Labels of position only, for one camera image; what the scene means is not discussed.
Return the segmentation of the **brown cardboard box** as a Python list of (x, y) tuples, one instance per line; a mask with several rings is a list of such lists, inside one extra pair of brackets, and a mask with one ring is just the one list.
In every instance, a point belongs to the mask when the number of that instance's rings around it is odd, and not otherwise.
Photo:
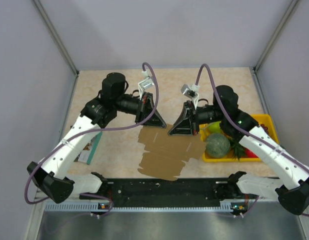
[(169, 135), (172, 128), (143, 126), (138, 142), (144, 144), (145, 152), (138, 172), (153, 178), (176, 181), (190, 159), (200, 159), (206, 144), (197, 135)]

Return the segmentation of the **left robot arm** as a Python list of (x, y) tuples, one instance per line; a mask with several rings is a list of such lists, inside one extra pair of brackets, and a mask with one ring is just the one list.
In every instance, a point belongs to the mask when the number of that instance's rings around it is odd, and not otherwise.
[(116, 128), (127, 130), (140, 125), (163, 128), (167, 124), (157, 111), (159, 95), (146, 92), (154, 86), (158, 88), (155, 74), (149, 70), (142, 72), (144, 79), (138, 84), (138, 96), (127, 94), (129, 84), (119, 72), (111, 72), (102, 81), (101, 90), (88, 101), (80, 111), (70, 131), (59, 144), (39, 162), (31, 162), (27, 171), (33, 183), (56, 204), (69, 196), (92, 193), (96, 198), (107, 195), (108, 186), (98, 173), (84, 176), (67, 176), (67, 172), (88, 143), (101, 132), (110, 132), (108, 124), (118, 112), (135, 116), (135, 124)]

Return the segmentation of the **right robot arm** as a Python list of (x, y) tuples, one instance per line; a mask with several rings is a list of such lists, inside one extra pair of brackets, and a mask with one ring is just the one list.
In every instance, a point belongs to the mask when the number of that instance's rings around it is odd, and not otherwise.
[(253, 152), (277, 175), (272, 179), (244, 171), (231, 174), (227, 190), (232, 197), (253, 194), (278, 201), (294, 215), (304, 214), (309, 206), (309, 167), (287, 153), (255, 118), (239, 109), (239, 96), (230, 86), (216, 87), (212, 105), (198, 106), (199, 87), (195, 84), (184, 84), (181, 93), (189, 99), (169, 130), (170, 136), (197, 135), (201, 124), (220, 122), (220, 128), (227, 136)]

